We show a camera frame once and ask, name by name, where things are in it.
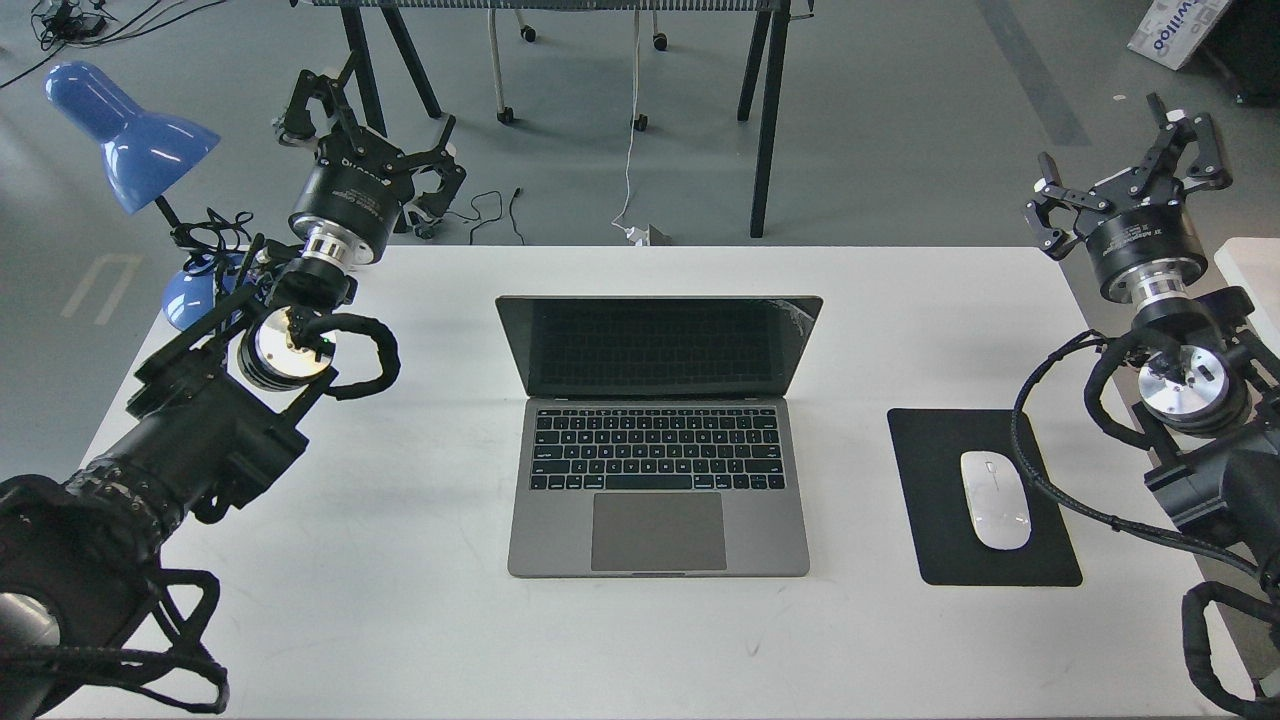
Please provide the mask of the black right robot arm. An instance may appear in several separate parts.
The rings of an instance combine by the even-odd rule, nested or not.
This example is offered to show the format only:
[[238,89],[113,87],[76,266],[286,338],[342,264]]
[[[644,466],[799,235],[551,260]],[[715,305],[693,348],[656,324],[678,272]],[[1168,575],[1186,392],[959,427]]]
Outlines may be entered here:
[[1184,594],[1183,656],[1192,684],[1212,705],[1239,717],[1275,719],[1276,698],[1235,696],[1216,675],[1204,612],[1219,603],[1277,629],[1277,355],[1247,325],[1254,305],[1245,290],[1189,292],[1210,261],[1187,197],[1233,181],[1212,117],[1167,109],[1157,94],[1147,102],[1157,135],[1134,167],[1073,190],[1048,154],[1038,158],[1041,177],[1024,217],[1039,250],[1060,261],[1083,245],[1101,297],[1130,304],[1135,315],[1125,334],[1085,331],[1047,356],[1014,411],[1057,361],[1097,348],[1085,410],[1106,436],[1156,455],[1144,483],[1172,528],[1101,512],[1066,495],[1025,456],[1019,418],[1010,423],[1014,459],[1034,488],[1065,509],[1254,578],[1261,597],[1220,582]]

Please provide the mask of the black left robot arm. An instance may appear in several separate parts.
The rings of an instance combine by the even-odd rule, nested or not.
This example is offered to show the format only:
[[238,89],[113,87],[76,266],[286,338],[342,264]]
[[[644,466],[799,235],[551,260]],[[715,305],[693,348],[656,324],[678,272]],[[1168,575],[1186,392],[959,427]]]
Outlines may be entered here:
[[351,270],[376,263],[403,214],[438,222],[466,173],[448,141],[407,154],[362,126],[338,77],[302,70],[282,143],[315,164],[291,214],[300,246],[252,238],[244,252],[204,247],[212,304],[136,372],[134,428],[67,480],[3,482],[3,716],[33,719],[84,685],[175,706],[152,683],[180,670],[227,707],[227,670],[202,635],[215,575],[165,569],[161,547],[187,516],[221,520],[269,489],[303,454],[300,421],[321,397],[364,398],[401,373],[379,320],[342,306]]

